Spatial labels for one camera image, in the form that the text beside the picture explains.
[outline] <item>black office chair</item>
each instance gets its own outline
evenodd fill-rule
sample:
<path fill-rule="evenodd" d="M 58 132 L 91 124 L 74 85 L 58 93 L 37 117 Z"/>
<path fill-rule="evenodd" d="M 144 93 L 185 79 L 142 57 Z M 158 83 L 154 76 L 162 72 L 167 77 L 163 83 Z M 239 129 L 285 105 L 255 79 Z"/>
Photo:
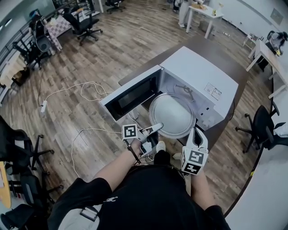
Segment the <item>black office chair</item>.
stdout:
<path fill-rule="evenodd" d="M 43 212 L 27 204 L 21 204 L 15 209 L 1 214 L 0 219 L 7 229 L 48 230 L 47 219 Z"/>
<path fill-rule="evenodd" d="M 17 42 L 13 42 L 13 48 L 21 53 L 29 68 L 34 70 L 35 65 L 38 64 L 39 69 L 41 69 L 41 60 L 49 57 L 49 54 L 47 52 L 41 52 L 35 42 L 30 41 L 29 45 L 30 48 L 28 50 L 25 50 L 21 48 Z"/>
<path fill-rule="evenodd" d="M 92 37 L 96 41 L 98 41 L 98 38 L 93 35 L 95 32 L 100 31 L 100 33 L 103 33 L 103 30 L 98 29 L 98 30 L 91 30 L 93 24 L 97 23 L 99 19 L 92 19 L 92 14 L 95 13 L 95 11 L 91 11 L 86 16 L 89 16 L 89 18 L 84 19 L 82 22 L 79 22 L 79 16 L 78 14 L 77 19 L 71 14 L 71 10 L 69 8 L 65 8 L 63 11 L 63 18 L 67 20 L 74 28 L 73 33 L 76 35 L 79 35 L 77 39 L 79 40 L 81 37 L 82 39 L 80 40 L 79 45 L 83 45 L 83 40 L 86 37 Z"/>
<path fill-rule="evenodd" d="M 16 167 L 17 171 L 26 170 L 28 166 L 36 170 L 35 162 L 37 162 L 44 172 L 39 156 L 49 152 L 54 154 L 54 151 L 38 152 L 39 140 L 43 137 L 43 135 L 38 135 L 35 148 L 33 148 L 31 139 L 23 130 L 13 130 L 0 116 L 0 161 L 13 162 L 13 167 Z M 24 148 L 17 146 L 15 142 L 24 145 Z"/>
<path fill-rule="evenodd" d="M 112 14 L 112 11 L 120 10 L 123 12 L 123 9 L 126 9 L 125 6 L 120 6 L 120 3 L 124 0 L 106 0 L 106 6 L 113 6 L 112 8 L 107 9 L 107 13 Z"/>
<path fill-rule="evenodd" d="M 42 173 L 42 187 L 39 179 L 32 175 L 30 170 L 26 170 L 20 176 L 22 193 L 27 204 L 21 204 L 6 214 L 1 214 L 2 223 L 7 229 L 14 227 L 23 230 L 47 230 L 48 204 L 55 202 L 49 193 L 63 188 L 58 186 L 53 189 L 46 189 L 45 173 Z"/>
<path fill-rule="evenodd" d="M 40 185 L 38 177 L 32 175 L 30 170 L 26 170 L 26 172 L 21 173 L 20 176 L 21 187 L 27 204 L 45 213 L 48 211 L 47 201 L 51 204 L 55 203 L 49 194 L 63 188 L 62 185 L 59 185 L 53 189 L 47 190 L 45 181 L 47 175 L 47 173 L 41 173 L 42 186 Z"/>
<path fill-rule="evenodd" d="M 274 126 L 272 116 L 277 113 L 279 115 L 279 110 L 276 106 L 276 104 L 273 102 L 274 110 L 269 114 L 267 109 L 264 106 L 260 106 L 258 110 L 256 111 L 256 114 L 254 116 L 254 120 L 252 122 L 252 119 L 249 114 L 245 114 L 245 117 L 249 118 L 249 122 L 251 125 L 251 130 L 243 129 L 236 127 L 235 130 L 243 131 L 246 133 L 251 134 L 251 139 L 248 144 L 248 147 L 246 150 L 243 150 L 243 153 L 247 153 L 253 143 L 253 141 L 256 141 L 257 144 L 257 150 L 260 149 L 260 144 L 263 144 L 264 148 L 270 150 L 276 145 L 285 145 L 288 146 L 288 138 L 286 137 L 279 137 L 278 135 L 274 135 L 273 130 L 284 125 L 283 123 L 278 123 Z"/>

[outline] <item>white sneaker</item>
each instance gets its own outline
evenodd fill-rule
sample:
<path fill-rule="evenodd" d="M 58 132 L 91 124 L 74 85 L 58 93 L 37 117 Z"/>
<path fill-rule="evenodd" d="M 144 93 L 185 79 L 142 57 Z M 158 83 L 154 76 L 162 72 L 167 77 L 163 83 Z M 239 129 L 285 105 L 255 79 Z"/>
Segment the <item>white sneaker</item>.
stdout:
<path fill-rule="evenodd" d="M 156 152 L 159 152 L 160 150 L 166 151 L 166 145 L 164 141 L 159 141 L 156 145 Z"/>

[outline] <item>microwave door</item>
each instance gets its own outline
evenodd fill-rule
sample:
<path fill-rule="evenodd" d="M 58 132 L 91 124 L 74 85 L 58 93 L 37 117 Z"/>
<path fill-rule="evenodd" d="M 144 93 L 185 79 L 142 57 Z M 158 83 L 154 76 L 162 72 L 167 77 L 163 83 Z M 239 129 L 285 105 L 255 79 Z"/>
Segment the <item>microwave door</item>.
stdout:
<path fill-rule="evenodd" d="M 160 75 L 161 67 L 154 66 L 109 94 L 101 104 L 118 121 L 158 92 Z"/>

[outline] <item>table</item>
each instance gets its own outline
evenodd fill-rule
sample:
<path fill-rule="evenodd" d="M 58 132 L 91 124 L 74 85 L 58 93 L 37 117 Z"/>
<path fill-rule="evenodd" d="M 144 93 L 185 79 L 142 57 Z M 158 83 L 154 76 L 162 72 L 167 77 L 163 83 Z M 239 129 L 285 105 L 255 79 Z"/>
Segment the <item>table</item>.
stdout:
<path fill-rule="evenodd" d="M 269 79 L 272 79 L 276 75 L 278 75 L 281 80 L 283 81 L 283 85 L 279 87 L 276 91 L 274 91 L 271 95 L 269 95 L 269 99 L 279 94 L 282 90 L 286 89 L 288 86 L 288 74 L 287 71 L 283 68 L 283 66 L 278 61 L 277 57 L 272 53 L 272 51 L 261 41 L 258 40 L 256 42 L 255 48 L 251 51 L 249 54 L 249 58 L 251 58 L 253 55 L 255 55 L 255 59 L 252 61 L 252 63 L 247 67 L 246 71 L 248 72 L 253 65 L 258 61 L 258 59 L 263 56 L 269 64 L 272 66 L 274 72 Z"/>
<path fill-rule="evenodd" d="M 220 23 L 220 21 L 222 20 L 224 14 L 222 12 L 216 11 L 216 16 L 213 16 L 212 15 L 213 8 L 211 8 L 210 6 L 207 6 L 207 5 L 203 5 L 203 6 L 205 6 L 207 9 L 206 10 L 197 9 L 197 8 L 193 8 L 192 6 L 189 6 L 190 12 L 189 12 L 189 18 L 188 18 L 188 24 L 187 24 L 186 33 L 188 33 L 189 30 L 190 30 L 190 25 L 191 25 L 191 21 L 192 21 L 193 11 L 195 11 L 195 12 L 198 12 L 198 13 L 210 18 L 209 26 L 208 26 L 208 29 L 207 29 L 206 34 L 205 34 L 205 38 L 207 39 L 208 35 L 210 33 L 210 30 L 211 30 L 213 21 L 215 21 L 217 19 L 217 20 L 219 20 L 219 23 Z"/>
<path fill-rule="evenodd" d="M 13 84 L 12 78 L 19 71 L 24 70 L 24 67 L 26 67 L 24 58 L 20 55 L 19 51 L 16 51 L 16 53 L 13 54 L 9 61 L 7 61 L 0 76 L 0 83 L 2 85 L 6 85 L 6 88 L 0 94 L 0 107 L 2 106 L 1 102 L 4 99 L 4 96 Z"/>
<path fill-rule="evenodd" d="M 45 26 L 56 48 L 59 51 L 62 50 L 62 46 L 57 38 L 67 30 L 71 29 L 70 23 L 59 15 L 56 19 L 51 19 Z"/>
<path fill-rule="evenodd" d="M 208 39 L 204 39 L 202 36 L 197 35 L 187 41 L 178 44 L 171 49 L 159 54 L 149 62 L 140 66 L 137 70 L 130 73 L 128 76 L 120 80 L 118 83 L 122 86 L 132 80 L 133 78 L 137 77 L 138 75 L 144 73 L 145 71 L 151 69 L 155 65 L 161 64 L 165 61 L 169 56 L 179 50 L 181 47 L 187 47 L 190 50 L 194 51 L 195 53 L 199 54 L 203 58 L 207 59 L 209 62 L 214 64 L 216 67 L 221 69 L 225 72 L 229 77 L 231 77 L 235 82 L 238 83 L 238 89 L 234 97 L 235 107 L 237 106 L 242 93 L 244 91 L 245 85 L 247 80 L 250 76 L 249 73 L 245 71 L 245 69 L 238 64 L 235 60 L 233 60 L 227 53 L 223 51 L 223 49 L 217 43 L 210 41 Z M 152 100 L 156 97 L 151 97 L 147 101 L 145 101 L 142 106 L 145 109 L 149 110 L 150 104 Z M 220 137 L 221 133 L 224 131 L 226 125 L 229 122 L 230 117 L 233 113 L 233 105 L 231 105 L 230 110 L 226 116 L 226 118 L 221 121 L 220 123 L 214 125 L 210 129 L 204 132 L 205 136 L 208 139 L 208 150 L 210 150 L 218 138 Z M 186 145 L 188 136 L 178 139 L 182 145 Z"/>
<path fill-rule="evenodd" d="M 251 50 L 253 50 L 253 49 L 255 48 L 255 46 L 252 48 L 251 46 L 247 45 L 246 43 L 247 43 L 248 41 L 252 41 L 252 43 L 255 44 L 255 46 L 256 46 L 256 41 L 255 41 L 250 35 L 247 35 L 247 37 L 245 38 L 245 40 L 244 40 L 244 42 L 243 42 L 243 46 L 246 45 L 246 46 L 249 47 Z"/>
<path fill-rule="evenodd" d="M 0 200 L 6 208 L 11 208 L 11 194 L 4 162 L 0 161 L 0 171 L 4 187 L 0 188 Z"/>

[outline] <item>wall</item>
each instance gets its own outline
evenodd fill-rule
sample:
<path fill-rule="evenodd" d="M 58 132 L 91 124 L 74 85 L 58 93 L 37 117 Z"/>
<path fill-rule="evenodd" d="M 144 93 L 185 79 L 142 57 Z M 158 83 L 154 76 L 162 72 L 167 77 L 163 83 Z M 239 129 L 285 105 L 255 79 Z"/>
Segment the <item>wall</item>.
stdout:
<path fill-rule="evenodd" d="M 288 92 L 274 101 L 280 111 L 280 116 L 273 116 L 274 123 L 288 122 Z M 247 189 L 226 218 L 230 228 L 283 230 L 288 222 L 287 175 L 288 147 L 264 149 Z"/>
<path fill-rule="evenodd" d="M 29 13 L 34 9 L 39 9 L 42 15 L 47 15 L 55 10 L 55 7 L 52 3 L 52 0 L 22 1 L 4 19 L 5 21 L 8 18 L 12 18 L 12 22 L 0 31 L 0 51 L 15 35 L 15 33 L 30 20 Z"/>
<path fill-rule="evenodd" d="M 0 22 L 24 0 L 2 0 L 0 1 Z"/>
<path fill-rule="evenodd" d="M 268 33 L 286 31 L 288 33 L 288 6 L 283 0 L 211 0 L 209 6 L 218 9 L 224 5 L 224 19 L 231 22 L 246 34 L 253 33 L 266 40 Z M 280 26 L 271 19 L 273 8 L 283 15 Z M 288 70 L 288 42 L 282 47 L 283 56 L 279 61 Z"/>

